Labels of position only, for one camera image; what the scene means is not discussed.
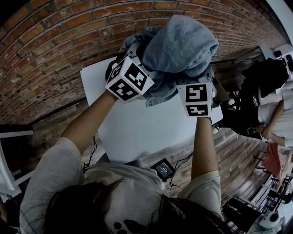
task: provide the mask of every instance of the table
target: table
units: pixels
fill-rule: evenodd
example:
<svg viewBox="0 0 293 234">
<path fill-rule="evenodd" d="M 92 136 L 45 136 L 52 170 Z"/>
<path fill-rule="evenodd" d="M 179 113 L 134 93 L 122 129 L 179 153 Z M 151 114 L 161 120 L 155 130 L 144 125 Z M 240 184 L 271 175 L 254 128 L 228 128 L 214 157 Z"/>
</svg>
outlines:
<svg viewBox="0 0 293 234">
<path fill-rule="evenodd" d="M 34 134 L 33 129 L 24 129 L 23 131 L 9 131 L 9 132 L 0 132 L 0 192 L 6 193 L 15 197 L 21 190 L 19 188 L 19 184 L 23 183 L 25 180 L 29 179 L 33 175 L 33 171 L 27 173 L 26 175 L 22 176 L 21 178 L 15 180 L 14 173 L 11 173 L 1 145 L 1 138 L 8 138 L 8 137 L 18 137 L 18 136 L 26 136 Z M 1 196 L 2 200 L 5 202 L 6 197 Z"/>
<path fill-rule="evenodd" d="M 114 59 L 109 58 L 81 70 L 89 105 L 105 91 L 106 69 Z M 222 118 L 221 108 L 213 108 L 213 123 Z M 186 116 L 180 96 L 176 95 L 152 107 L 145 107 L 145 101 L 140 99 L 129 103 L 118 100 L 98 134 L 112 162 L 128 163 L 188 140 L 194 135 L 195 127 L 196 117 Z"/>
</svg>

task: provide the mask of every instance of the brick wall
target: brick wall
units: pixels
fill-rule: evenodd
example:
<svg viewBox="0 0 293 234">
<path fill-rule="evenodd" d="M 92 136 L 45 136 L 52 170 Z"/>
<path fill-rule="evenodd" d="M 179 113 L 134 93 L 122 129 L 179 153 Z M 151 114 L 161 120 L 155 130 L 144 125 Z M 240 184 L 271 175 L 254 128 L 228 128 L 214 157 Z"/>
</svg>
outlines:
<svg viewBox="0 0 293 234">
<path fill-rule="evenodd" d="M 265 0 L 31 0 L 0 28 L 0 124 L 30 123 L 85 95 L 79 70 L 123 40 L 186 15 L 220 42 L 214 61 L 288 41 Z"/>
</svg>

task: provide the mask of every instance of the black wire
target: black wire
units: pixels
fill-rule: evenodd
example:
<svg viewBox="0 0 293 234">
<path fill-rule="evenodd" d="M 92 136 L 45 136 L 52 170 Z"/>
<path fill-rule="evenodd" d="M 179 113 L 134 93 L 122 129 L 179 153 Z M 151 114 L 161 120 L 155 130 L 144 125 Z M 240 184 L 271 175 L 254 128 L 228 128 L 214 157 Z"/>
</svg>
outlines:
<svg viewBox="0 0 293 234">
<path fill-rule="evenodd" d="M 178 161 L 176 162 L 176 165 L 175 165 L 175 172 L 174 172 L 174 174 L 173 174 L 173 176 L 171 177 L 171 180 L 170 180 L 169 194 L 170 194 L 170 192 L 171 192 L 172 187 L 177 186 L 176 184 L 172 184 L 172 180 L 173 180 L 173 178 L 174 178 L 174 176 L 175 176 L 175 174 L 176 174 L 178 168 L 179 168 L 182 164 L 186 163 L 186 162 L 190 159 L 190 157 L 191 157 L 192 155 L 193 155 L 193 153 L 191 153 L 187 158 L 185 158 L 185 159 L 180 159 L 180 160 L 178 160 Z"/>
<path fill-rule="evenodd" d="M 91 151 L 91 156 L 90 156 L 90 160 L 89 162 L 86 164 L 86 163 L 83 163 L 83 173 L 86 172 L 87 168 L 90 166 L 90 163 L 91 163 L 91 160 L 92 160 L 92 156 L 93 154 L 96 152 L 97 150 L 97 143 L 96 143 L 96 139 L 95 139 L 95 136 L 93 136 L 93 144 L 94 144 L 94 148 L 92 149 Z"/>
</svg>

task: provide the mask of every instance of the hand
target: hand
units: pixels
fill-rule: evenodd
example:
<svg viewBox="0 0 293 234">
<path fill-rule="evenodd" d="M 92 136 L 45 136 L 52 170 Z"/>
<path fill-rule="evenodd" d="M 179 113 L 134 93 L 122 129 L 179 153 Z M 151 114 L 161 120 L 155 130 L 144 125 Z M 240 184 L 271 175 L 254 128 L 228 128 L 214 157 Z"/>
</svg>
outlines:
<svg viewBox="0 0 293 234">
<path fill-rule="evenodd" d="M 262 134 L 261 136 L 265 139 L 270 139 L 271 138 L 271 129 L 270 128 L 265 128 L 263 131 L 262 131 Z"/>
<path fill-rule="evenodd" d="M 256 126 L 256 131 L 260 134 L 262 134 L 262 132 L 264 131 L 265 126 L 264 125 L 258 125 Z"/>
</svg>

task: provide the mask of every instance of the denim fabric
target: denim fabric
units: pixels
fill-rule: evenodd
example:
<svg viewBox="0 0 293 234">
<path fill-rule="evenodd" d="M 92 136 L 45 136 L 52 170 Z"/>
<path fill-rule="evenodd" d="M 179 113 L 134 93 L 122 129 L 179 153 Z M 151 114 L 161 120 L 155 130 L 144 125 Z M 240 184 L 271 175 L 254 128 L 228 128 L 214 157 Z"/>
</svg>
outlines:
<svg viewBox="0 0 293 234">
<path fill-rule="evenodd" d="M 161 29 L 149 28 L 124 41 L 122 48 L 148 36 L 141 63 L 160 71 L 155 84 L 143 95 L 146 106 L 168 101 L 178 91 L 176 85 L 195 82 L 207 69 L 218 48 L 218 40 L 204 25 L 187 16 L 173 16 Z"/>
</svg>

